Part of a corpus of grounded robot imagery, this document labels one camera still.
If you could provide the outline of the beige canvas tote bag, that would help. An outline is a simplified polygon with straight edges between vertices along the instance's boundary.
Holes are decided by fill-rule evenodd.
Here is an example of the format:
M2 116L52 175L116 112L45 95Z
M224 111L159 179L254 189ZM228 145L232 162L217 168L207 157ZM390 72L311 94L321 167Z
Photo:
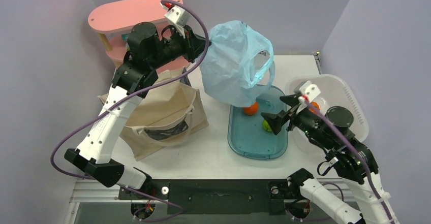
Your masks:
M209 125L200 91L188 76L150 90L120 133L136 161L164 147L184 144Z

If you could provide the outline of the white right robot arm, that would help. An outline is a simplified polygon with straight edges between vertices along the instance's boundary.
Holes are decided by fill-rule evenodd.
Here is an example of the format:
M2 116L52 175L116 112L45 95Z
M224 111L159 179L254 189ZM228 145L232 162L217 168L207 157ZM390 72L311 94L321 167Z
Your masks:
M335 170L359 208L351 208L304 168L287 178L289 195L312 201L336 223L398 223L373 154L350 131L352 113L340 106L329 108L325 115L311 108L300 111L298 107L261 115L273 133L287 124L289 130L301 130L310 143L323 149L329 169Z

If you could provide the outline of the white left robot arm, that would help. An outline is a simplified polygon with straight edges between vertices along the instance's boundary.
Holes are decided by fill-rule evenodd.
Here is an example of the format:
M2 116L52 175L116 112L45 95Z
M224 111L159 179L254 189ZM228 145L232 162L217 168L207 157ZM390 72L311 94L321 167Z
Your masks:
M90 131L76 147L68 149L64 158L106 187L132 188L140 199L151 194L151 177L145 172L126 167L112 158L112 152L127 120L148 92L160 87L157 69L184 57L199 64L210 46L208 36L196 35L189 26L168 27L171 35L160 38L151 22L135 25L127 39L129 46L123 64L116 70L108 99Z

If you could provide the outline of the green candy packet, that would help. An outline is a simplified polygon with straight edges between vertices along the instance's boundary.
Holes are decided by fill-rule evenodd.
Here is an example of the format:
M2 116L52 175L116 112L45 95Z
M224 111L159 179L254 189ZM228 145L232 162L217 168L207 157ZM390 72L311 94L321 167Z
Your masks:
M123 42L126 42L129 36L130 36L130 33L127 33L127 34L121 34L121 39L122 39L122 41L123 41Z

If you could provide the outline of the light blue plastic grocery bag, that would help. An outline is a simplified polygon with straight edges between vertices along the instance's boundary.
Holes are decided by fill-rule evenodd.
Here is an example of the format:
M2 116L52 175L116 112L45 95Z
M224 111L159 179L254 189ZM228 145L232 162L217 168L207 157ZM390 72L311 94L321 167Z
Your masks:
M209 39L200 65L205 93L235 107L251 106L275 77L271 41L239 20L214 26Z

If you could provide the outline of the small orange pumpkin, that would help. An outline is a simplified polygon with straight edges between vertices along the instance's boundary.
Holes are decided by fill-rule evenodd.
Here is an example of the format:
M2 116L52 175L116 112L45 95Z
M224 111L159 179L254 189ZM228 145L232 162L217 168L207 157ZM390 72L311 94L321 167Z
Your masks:
M314 114L318 114L318 112L320 111L319 104L316 102L311 102L311 105L312 105L312 107L309 107L309 110Z

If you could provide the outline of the green round fruit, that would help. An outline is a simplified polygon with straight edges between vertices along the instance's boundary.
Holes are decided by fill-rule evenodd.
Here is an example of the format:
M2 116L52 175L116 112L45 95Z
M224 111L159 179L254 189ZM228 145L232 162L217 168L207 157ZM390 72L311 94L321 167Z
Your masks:
M263 121L262 121L262 128L263 128L266 132L272 133L272 129L271 129L271 127L270 127L269 123L268 123L266 120L263 120Z

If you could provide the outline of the orange mandarin fruit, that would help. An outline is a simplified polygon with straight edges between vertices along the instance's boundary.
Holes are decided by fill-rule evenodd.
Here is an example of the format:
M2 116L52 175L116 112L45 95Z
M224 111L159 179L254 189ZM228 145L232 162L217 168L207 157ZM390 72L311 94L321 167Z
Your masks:
M259 110L259 103L255 101L251 106L244 107L242 110L245 115L248 115L248 116L255 115Z

